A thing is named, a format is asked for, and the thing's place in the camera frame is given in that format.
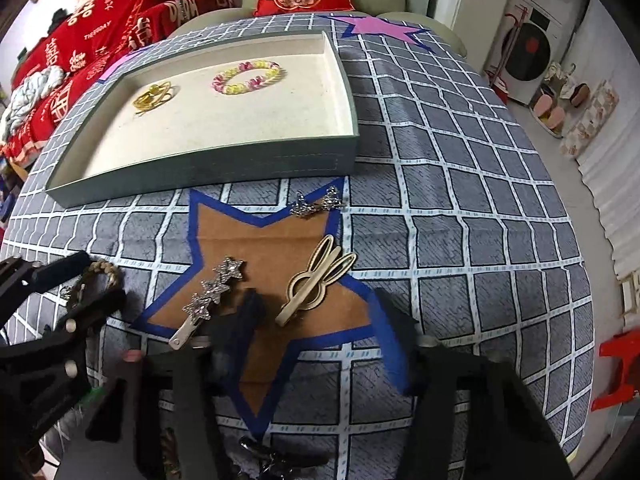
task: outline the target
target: star hair clip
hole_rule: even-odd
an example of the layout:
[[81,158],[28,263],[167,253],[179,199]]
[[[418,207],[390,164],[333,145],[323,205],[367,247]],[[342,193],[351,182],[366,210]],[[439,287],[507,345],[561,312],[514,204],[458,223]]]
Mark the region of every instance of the star hair clip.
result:
[[324,196],[318,201],[309,203],[301,191],[298,192],[296,201],[291,205],[290,211],[292,215],[299,218],[306,218],[319,211],[332,211],[342,207],[340,192],[335,186],[331,186],[326,190]]
[[213,280],[200,282],[203,291],[199,294],[194,294],[191,297],[191,302],[182,308],[188,316],[182,326],[169,339],[171,348],[174,350],[180,349],[203,320],[211,319],[209,308],[212,304],[219,305],[222,300],[222,294],[231,290],[231,287],[227,285],[229,280],[232,278],[242,280],[242,272],[240,272],[242,264],[244,264],[242,260],[234,260],[229,256],[225,256],[222,263],[213,269],[216,273]]

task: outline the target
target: red stand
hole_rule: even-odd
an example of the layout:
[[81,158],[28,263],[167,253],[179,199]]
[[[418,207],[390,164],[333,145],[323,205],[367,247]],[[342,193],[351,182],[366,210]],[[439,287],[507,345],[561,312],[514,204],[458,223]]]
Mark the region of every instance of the red stand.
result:
[[591,403],[591,411],[601,410],[627,402],[634,398],[640,390],[638,378],[632,377],[631,369],[634,361],[640,355],[640,330],[632,330],[615,336],[600,345],[600,357],[618,357],[622,360],[620,370],[620,384],[610,394],[602,395]]

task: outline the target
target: bracelet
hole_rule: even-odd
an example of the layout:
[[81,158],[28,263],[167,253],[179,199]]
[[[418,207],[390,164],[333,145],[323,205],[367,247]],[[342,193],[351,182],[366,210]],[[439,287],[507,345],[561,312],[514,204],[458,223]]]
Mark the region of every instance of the bracelet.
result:
[[106,288],[111,288],[120,283],[120,270],[118,267],[106,260],[92,262],[72,286],[64,286],[60,291],[60,297],[66,300],[65,308],[67,310],[72,309],[82,301],[82,294],[84,293],[87,282],[92,276],[98,274],[106,274],[109,278]]
[[[246,83],[235,83],[233,85],[226,84],[227,81],[237,76],[238,74],[246,72],[247,70],[255,70],[257,68],[265,68],[267,72],[265,72],[264,76],[257,75],[253,79],[249,79],[249,81]],[[213,78],[211,87],[216,92],[220,92],[221,94],[245,94],[247,92],[260,89],[263,86],[267,86],[269,83],[273,82],[281,75],[282,69],[276,62],[265,61],[263,59],[254,62],[244,61],[234,68],[229,68],[228,70],[217,74],[215,78]]]
[[174,96],[170,93],[171,82],[165,81],[159,85],[151,85],[146,92],[133,101],[134,107],[138,110],[136,114],[143,114],[158,108],[160,105],[171,100]]

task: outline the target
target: white wall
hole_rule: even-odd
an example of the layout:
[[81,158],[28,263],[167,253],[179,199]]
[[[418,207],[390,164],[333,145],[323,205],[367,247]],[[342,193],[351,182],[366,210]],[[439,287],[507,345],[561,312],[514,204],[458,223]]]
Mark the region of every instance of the white wall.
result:
[[[242,0],[234,0],[236,6]],[[51,17],[58,9],[73,12],[76,0],[39,0],[37,4],[27,2],[9,31],[0,43],[0,84],[9,93],[11,76],[18,63],[18,54],[24,48],[31,50],[38,40],[47,35]]]

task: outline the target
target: gold jewelry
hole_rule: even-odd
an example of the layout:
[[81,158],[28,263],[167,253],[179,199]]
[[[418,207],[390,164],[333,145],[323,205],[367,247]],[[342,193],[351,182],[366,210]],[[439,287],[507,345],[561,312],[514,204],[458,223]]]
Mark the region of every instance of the gold jewelry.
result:
[[120,269],[117,266],[106,260],[92,262],[72,286],[64,286],[60,291],[60,297],[66,300],[65,307],[67,310],[71,310],[76,304],[81,303],[87,282],[92,276],[98,274],[106,274],[109,278],[106,288],[117,286],[120,283]]
[[170,81],[165,81],[159,85],[151,85],[146,92],[133,101],[134,107],[138,110],[136,114],[140,115],[150,110],[154,110],[165,102],[170,101],[174,97],[174,95],[170,93],[171,88],[172,86]]

